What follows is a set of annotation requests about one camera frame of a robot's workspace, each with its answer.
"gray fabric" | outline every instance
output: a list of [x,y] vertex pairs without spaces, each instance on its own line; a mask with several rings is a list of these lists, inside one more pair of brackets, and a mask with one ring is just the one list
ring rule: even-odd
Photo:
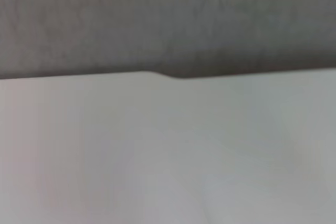
[[336,66],[336,0],[0,0],[0,77]]

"white surface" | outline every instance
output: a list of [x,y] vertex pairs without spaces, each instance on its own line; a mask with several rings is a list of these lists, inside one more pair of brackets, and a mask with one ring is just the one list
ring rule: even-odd
[[0,81],[3,224],[336,223],[336,71]]

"gray background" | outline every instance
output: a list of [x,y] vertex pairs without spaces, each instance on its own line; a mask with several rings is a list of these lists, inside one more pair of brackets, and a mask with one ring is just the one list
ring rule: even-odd
[[0,78],[336,66],[336,0],[0,0]]

